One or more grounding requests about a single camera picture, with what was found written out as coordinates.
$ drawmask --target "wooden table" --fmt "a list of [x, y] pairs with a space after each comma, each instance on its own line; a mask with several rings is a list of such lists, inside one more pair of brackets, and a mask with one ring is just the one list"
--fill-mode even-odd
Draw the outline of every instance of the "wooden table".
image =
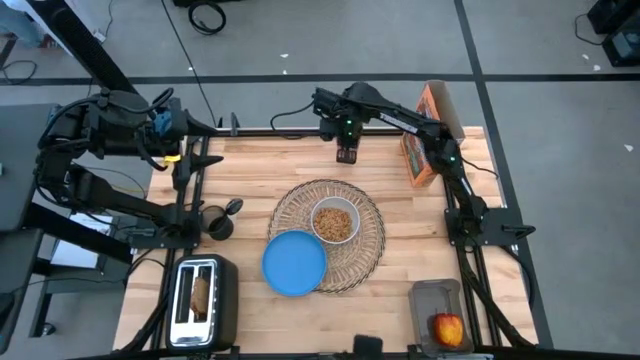
[[[483, 129], [467, 127], [465, 132], [465, 159], [493, 168]], [[335, 143], [317, 138], [216, 138], [210, 143], [210, 153], [225, 160], [206, 170], [202, 199], [224, 205], [240, 197], [245, 203], [229, 240], [216, 242], [203, 236], [194, 253], [217, 253], [239, 268], [236, 345], [242, 353], [350, 350], [355, 334], [381, 337], [385, 352], [404, 352], [414, 343], [407, 297], [413, 282], [460, 280], [456, 252], [449, 245], [444, 224], [442, 181], [436, 179], [426, 188], [410, 186], [400, 137], [363, 138], [353, 166], [336, 163], [335, 150]], [[490, 207], [499, 207], [500, 190], [493, 175], [469, 166], [466, 170], [476, 194]], [[270, 216], [289, 190], [320, 178], [349, 182], [375, 201], [385, 221], [386, 250], [373, 275], [351, 291], [280, 296], [264, 282], [260, 271]], [[175, 201], [170, 171], [154, 174], [149, 199]], [[164, 261], [165, 250], [155, 250], [150, 256]], [[486, 248], [484, 256], [496, 303], [525, 338], [536, 342], [519, 266], [499, 248]], [[157, 264], [144, 262], [129, 278], [114, 348], [128, 343], [155, 307], [161, 277]], [[484, 309], [477, 298], [476, 304], [483, 339], [489, 344]]]

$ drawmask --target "round woven placemat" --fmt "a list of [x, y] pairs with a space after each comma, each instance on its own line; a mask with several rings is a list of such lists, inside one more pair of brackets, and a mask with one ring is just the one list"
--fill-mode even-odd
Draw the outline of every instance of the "round woven placemat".
[[350, 241], [339, 244], [322, 242], [327, 251], [327, 273], [314, 290], [340, 293], [366, 280], [382, 257], [385, 247], [384, 223], [373, 200], [357, 187], [338, 180], [314, 180], [293, 188], [276, 206], [269, 223], [269, 241], [287, 230], [313, 234], [311, 211], [318, 201], [340, 196], [351, 201], [360, 214], [360, 230]]

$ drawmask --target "table leg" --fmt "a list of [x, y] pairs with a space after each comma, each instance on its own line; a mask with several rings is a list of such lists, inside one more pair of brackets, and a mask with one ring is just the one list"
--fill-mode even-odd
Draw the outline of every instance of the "table leg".
[[126, 264], [133, 258], [129, 245], [35, 203], [29, 205], [24, 225], [42, 229], [47, 234]]

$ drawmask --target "cereal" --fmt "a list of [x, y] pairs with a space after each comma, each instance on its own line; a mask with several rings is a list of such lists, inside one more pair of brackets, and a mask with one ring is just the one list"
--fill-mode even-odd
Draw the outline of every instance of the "cereal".
[[351, 235], [351, 217], [344, 210], [320, 209], [313, 219], [313, 227], [323, 239], [329, 242], [341, 242]]

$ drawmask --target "wicker charger plate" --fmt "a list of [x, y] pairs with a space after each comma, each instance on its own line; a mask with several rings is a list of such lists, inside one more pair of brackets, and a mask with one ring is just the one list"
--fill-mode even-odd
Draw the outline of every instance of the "wicker charger plate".
[[385, 247], [384, 223], [375, 203], [364, 191], [338, 180], [314, 180], [293, 188], [273, 212], [269, 241], [287, 230], [313, 234], [311, 211], [318, 201], [340, 196], [351, 201], [360, 214], [360, 230], [350, 241], [334, 245], [322, 242], [327, 252], [327, 273], [314, 291], [340, 293], [362, 284], [378, 266]]

